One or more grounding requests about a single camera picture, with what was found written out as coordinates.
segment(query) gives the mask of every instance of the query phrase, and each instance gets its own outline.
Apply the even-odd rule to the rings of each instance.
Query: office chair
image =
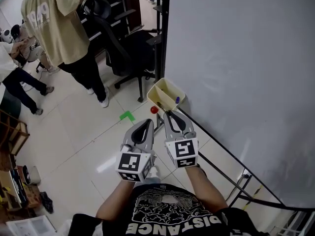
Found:
[[[116,17],[111,17],[111,6],[106,0],[84,0],[81,10],[87,16],[87,20],[95,22],[95,27],[101,32],[106,50],[106,64],[113,69],[113,73],[118,76],[127,76],[115,83],[116,89],[120,85],[138,78],[140,97],[139,102],[143,102],[142,77],[146,80],[155,78],[153,71],[155,68],[154,47],[147,41],[153,38],[144,30],[136,31],[127,37],[120,39],[115,36],[108,20],[125,20],[128,15],[135,10],[126,11]]]

